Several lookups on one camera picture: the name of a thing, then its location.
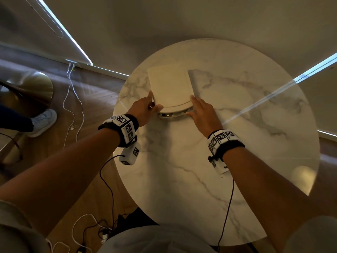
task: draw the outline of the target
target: sleeve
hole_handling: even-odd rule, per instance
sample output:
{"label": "sleeve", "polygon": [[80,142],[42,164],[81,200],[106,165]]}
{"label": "sleeve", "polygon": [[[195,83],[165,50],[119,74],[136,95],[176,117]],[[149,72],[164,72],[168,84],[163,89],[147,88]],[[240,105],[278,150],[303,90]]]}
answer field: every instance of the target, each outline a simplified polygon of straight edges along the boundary
{"label": "sleeve", "polygon": [[285,244],[283,253],[337,252],[337,219],[319,216],[305,222]]}
{"label": "sleeve", "polygon": [[12,204],[0,200],[1,252],[45,253],[44,237],[32,229],[25,216]]}

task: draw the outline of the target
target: jeans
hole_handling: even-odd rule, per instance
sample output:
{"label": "jeans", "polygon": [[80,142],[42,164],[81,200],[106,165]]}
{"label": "jeans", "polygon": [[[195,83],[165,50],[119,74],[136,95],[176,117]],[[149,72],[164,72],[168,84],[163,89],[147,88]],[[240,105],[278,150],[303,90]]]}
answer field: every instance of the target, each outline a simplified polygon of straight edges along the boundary
{"label": "jeans", "polygon": [[34,126],[30,118],[24,117],[0,104],[0,128],[13,129],[19,132],[32,132]]}

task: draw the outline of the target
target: white sneaker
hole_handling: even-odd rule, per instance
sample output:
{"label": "white sneaker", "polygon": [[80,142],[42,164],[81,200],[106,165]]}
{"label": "white sneaker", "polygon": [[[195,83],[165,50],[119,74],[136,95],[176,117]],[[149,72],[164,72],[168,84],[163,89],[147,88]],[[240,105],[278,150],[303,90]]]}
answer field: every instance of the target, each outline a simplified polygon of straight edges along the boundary
{"label": "white sneaker", "polygon": [[32,132],[28,132],[27,136],[30,138],[35,138],[53,126],[53,124],[56,122],[57,114],[53,109],[47,109],[42,114],[31,119],[34,129]]}

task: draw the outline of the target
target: person's left hand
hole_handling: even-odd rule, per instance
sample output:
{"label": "person's left hand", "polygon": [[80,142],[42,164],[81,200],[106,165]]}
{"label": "person's left hand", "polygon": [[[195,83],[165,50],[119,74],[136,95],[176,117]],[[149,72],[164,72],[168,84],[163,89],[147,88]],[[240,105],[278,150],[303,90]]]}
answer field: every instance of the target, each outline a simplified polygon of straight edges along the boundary
{"label": "person's left hand", "polygon": [[137,118],[139,127],[147,124],[153,114],[156,114],[163,109],[162,105],[154,105],[152,98],[153,93],[150,90],[147,97],[143,97],[140,100],[134,102],[127,112],[127,114],[131,114]]}

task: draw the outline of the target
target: gray shirt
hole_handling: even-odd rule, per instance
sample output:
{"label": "gray shirt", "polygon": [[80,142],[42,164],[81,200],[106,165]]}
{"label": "gray shirt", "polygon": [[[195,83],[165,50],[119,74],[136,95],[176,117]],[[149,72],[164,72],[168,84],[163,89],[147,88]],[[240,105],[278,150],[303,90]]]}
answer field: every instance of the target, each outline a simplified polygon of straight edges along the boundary
{"label": "gray shirt", "polygon": [[[303,224],[288,239],[284,253],[337,252],[337,220],[315,217]],[[13,205],[0,201],[1,252],[45,253],[45,238]],[[144,226],[124,231],[107,240],[98,253],[197,252],[214,253],[202,239],[173,226]]]}

